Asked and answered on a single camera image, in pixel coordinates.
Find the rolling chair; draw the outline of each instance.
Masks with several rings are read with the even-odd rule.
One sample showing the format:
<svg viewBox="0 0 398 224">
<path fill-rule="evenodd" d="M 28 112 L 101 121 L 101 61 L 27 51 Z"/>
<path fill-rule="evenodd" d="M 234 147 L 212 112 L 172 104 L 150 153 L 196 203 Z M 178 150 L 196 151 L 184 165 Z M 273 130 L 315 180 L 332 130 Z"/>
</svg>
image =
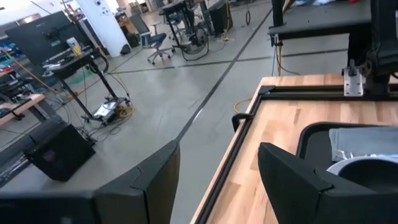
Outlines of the rolling chair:
<svg viewBox="0 0 398 224">
<path fill-rule="evenodd" d="M 156 51 L 151 54 L 147 59 L 148 62 L 155 65 L 155 59 L 157 56 L 163 57 L 163 54 L 166 54 L 168 58 L 171 58 L 170 54 L 168 54 L 166 51 L 171 50 L 171 52 L 175 52 L 175 49 L 173 47 L 169 47 L 166 49 L 159 49 L 159 47 L 163 44 L 163 41 L 166 39 L 167 34 L 157 33 L 156 26 L 159 24 L 154 24 L 153 26 L 155 27 L 155 35 L 150 35 L 150 30 L 145 24 L 145 22 L 142 20 L 140 15 L 134 15 L 130 17 L 130 21 L 134 24 L 134 27 L 136 27 L 140 38 L 141 38 L 141 45 L 143 49 L 156 49 Z"/>
</svg>

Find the folded cloth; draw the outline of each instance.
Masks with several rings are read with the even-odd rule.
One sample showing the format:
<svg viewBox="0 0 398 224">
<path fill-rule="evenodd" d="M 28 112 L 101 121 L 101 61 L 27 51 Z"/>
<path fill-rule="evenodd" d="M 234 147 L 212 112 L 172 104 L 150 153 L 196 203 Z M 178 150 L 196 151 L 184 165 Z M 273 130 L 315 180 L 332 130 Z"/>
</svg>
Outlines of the folded cloth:
<svg viewBox="0 0 398 224">
<path fill-rule="evenodd" d="M 356 156 L 398 157 L 398 127 L 329 130 L 333 162 Z"/>
</svg>

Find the gray floor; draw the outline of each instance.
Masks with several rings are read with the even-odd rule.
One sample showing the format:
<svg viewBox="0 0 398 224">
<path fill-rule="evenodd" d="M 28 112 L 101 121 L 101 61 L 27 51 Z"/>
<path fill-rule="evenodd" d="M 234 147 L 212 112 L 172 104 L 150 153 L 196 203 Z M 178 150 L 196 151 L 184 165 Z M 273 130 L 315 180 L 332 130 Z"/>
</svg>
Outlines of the gray floor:
<svg viewBox="0 0 398 224">
<path fill-rule="evenodd" d="M 200 105 L 203 105 L 203 100 L 208 99 L 209 93 L 213 93 L 204 107 L 200 108 L 186 133 L 180 135 L 180 182 L 172 223 L 188 223 L 233 136 L 231 117 L 234 114 L 234 103 L 252 96 L 261 77 L 271 76 L 273 67 L 274 76 L 277 74 L 272 58 L 274 49 L 266 35 L 272 24 L 272 14 L 261 25 L 271 4 L 258 1 L 252 5 L 251 24 L 247 26 L 245 23 L 245 6 L 234 8 L 234 27 L 228 33 L 234 41 L 219 50 L 223 44 L 212 39 L 211 52 L 201 60 L 186 62 L 177 51 L 171 60 L 157 59 L 156 66 L 152 66 L 146 61 L 152 51 L 139 49 L 112 60 L 111 68 L 115 72 L 126 72 L 121 73 L 120 77 L 126 83 L 136 108 L 131 119 L 120 126 L 120 132 L 97 144 L 97 153 L 66 183 L 52 181 L 34 166 L 30 166 L 0 191 L 97 188 L 176 138 Z M 145 15 L 144 19 L 147 23 L 162 21 L 156 14 Z M 166 25 L 161 25 L 159 30 L 169 31 Z M 167 40 L 164 46 L 171 44 Z M 338 73 L 346 64 L 347 45 L 346 35 L 288 40 L 284 42 L 282 64 L 286 69 L 300 74 Z M 110 76 L 107 79 L 116 93 L 125 95 Z M 98 82 L 98 77 L 91 76 L 86 85 L 90 86 L 86 91 L 87 107 L 95 110 L 107 92 L 102 83 Z M 85 94 L 81 94 L 80 98 L 85 102 Z M 246 106 L 241 105 L 241 110 L 245 110 Z M 81 115 L 83 112 L 75 102 L 60 108 L 58 113 L 65 120 L 69 117 L 75 126 L 81 126 L 81 120 L 76 114 Z M 22 122 L 2 126 L 1 144 L 20 135 L 4 129 L 22 133 L 35 124 L 37 121 L 34 117 L 27 114 Z"/>
</svg>

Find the computer monitor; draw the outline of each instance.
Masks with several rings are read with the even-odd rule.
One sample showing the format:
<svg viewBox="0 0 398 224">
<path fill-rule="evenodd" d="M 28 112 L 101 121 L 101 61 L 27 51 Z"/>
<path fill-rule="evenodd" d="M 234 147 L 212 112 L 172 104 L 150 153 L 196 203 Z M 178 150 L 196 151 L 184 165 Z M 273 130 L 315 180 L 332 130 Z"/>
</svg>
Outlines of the computer monitor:
<svg viewBox="0 0 398 224">
<path fill-rule="evenodd" d="M 71 37 L 82 47 L 91 44 L 62 11 L 9 29 L 6 34 L 34 65 L 66 51 Z"/>
</svg>

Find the table leg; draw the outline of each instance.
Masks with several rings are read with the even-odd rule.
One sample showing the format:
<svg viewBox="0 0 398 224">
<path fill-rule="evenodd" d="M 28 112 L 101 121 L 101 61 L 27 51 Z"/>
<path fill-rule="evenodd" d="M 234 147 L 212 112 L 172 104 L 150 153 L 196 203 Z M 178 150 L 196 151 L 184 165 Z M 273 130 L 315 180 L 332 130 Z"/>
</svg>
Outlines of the table leg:
<svg viewBox="0 0 398 224">
<path fill-rule="evenodd" d="M 93 68 L 94 72 L 99 76 L 99 78 L 101 79 L 101 81 L 104 83 L 106 89 L 109 91 L 109 93 L 112 95 L 113 98 L 117 98 L 118 96 L 116 96 L 115 92 L 113 91 L 112 87 L 109 85 L 108 81 L 106 80 L 106 78 L 104 77 L 102 71 L 98 68 L 97 64 L 95 64 L 95 62 L 92 60 L 90 62 L 91 67 Z"/>
<path fill-rule="evenodd" d="M 31 106 L 29 108 L 29 111 L 41 122 L 43 123 L 44 121 L 46 121 L 47 119 L 45 118 L 45 116 L 34 106 Z"/>
<path fill-rule="evenodd" d="M 60 83 L 62 84 L 62 86 L 64 88 L 66 88 L 69 92 L 69 94 L 71 94 L 71 96 L 73 97 L 73 99 L 79 104 L 79 106 L 83 109 L 83 111 L 86 113 L 87 117 L 89 119 L 95 119 L 94 116 L 88 111 L 88 109 L 86 108 L 86 106 L 79 100 L 79 98 L 76 96 L 75 92 L 68 86 L 68 84 L 62 79 L 60 78 Z"/>
</svg>

